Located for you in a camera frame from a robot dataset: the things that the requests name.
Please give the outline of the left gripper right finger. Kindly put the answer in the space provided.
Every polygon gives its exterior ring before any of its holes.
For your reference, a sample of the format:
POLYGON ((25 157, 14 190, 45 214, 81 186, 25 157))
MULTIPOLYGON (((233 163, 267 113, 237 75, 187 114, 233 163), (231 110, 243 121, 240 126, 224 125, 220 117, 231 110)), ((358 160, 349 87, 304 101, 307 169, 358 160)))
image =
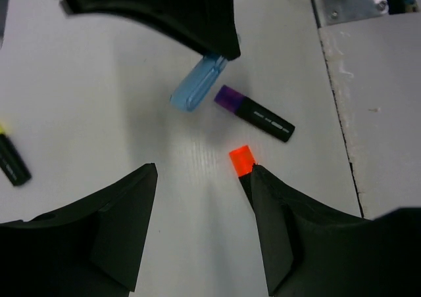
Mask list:
POLYGON ((270 296, 419 296, 420 209, 373 220, 331 208, 262 166, 251 197, 270 296))

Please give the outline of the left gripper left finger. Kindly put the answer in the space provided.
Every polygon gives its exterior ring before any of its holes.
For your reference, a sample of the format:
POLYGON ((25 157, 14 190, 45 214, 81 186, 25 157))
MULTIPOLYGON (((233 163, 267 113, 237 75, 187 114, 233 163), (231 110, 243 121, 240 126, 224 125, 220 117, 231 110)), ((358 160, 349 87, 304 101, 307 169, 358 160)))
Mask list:
POLYGON ((1 225, 2 296, 128 296, 136 289, 157 186, 145 164, 30 221, 1 225))

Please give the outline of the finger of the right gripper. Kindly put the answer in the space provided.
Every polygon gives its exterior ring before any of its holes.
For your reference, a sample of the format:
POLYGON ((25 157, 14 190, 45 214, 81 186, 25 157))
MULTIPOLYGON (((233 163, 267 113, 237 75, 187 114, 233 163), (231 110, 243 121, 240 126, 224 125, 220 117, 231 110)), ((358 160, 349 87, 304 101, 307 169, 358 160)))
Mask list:
POLYGON ((145 24, 201 55, 240 54, 234 0, 61 0, 68 15, 110 14, 145 24))

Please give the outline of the blue eraser case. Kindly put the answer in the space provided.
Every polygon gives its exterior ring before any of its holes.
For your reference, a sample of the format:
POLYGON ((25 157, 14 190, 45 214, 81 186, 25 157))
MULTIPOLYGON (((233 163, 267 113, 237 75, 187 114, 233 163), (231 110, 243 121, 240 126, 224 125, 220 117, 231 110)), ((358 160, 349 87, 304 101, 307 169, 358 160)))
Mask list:
POLYGON ((179 110, 193 112, 206 97, 228 60, 220 55, 204 56, 182 80, 170 97, 179 110))

